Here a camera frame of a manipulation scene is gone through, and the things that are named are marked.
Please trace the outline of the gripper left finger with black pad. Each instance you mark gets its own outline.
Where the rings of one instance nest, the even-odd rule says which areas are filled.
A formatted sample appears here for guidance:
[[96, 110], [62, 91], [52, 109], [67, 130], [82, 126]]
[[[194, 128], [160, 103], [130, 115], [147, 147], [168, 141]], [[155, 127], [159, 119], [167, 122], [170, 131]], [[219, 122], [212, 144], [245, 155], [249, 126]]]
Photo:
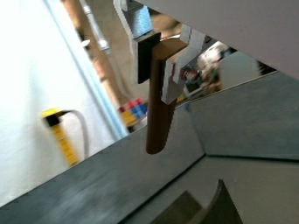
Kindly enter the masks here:
[[114, 0], [114, 5], [128, 36], [135, 80], [143, 83], [150, 79], [152, 50], [160, 42], [162, 33], [154, 30], [146, 5], [135, 0]]

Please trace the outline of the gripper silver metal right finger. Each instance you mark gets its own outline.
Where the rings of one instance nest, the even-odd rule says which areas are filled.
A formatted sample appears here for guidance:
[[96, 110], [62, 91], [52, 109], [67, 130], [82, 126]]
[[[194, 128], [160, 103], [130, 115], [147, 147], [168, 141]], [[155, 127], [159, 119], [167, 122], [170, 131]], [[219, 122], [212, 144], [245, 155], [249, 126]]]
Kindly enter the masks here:
[[166, 61], [162, 100], [170, 104], [183, 93], [183, 68], [200, 54], [206, 35], [186, 24], [182, 26], [180, 41], [187, 46]]

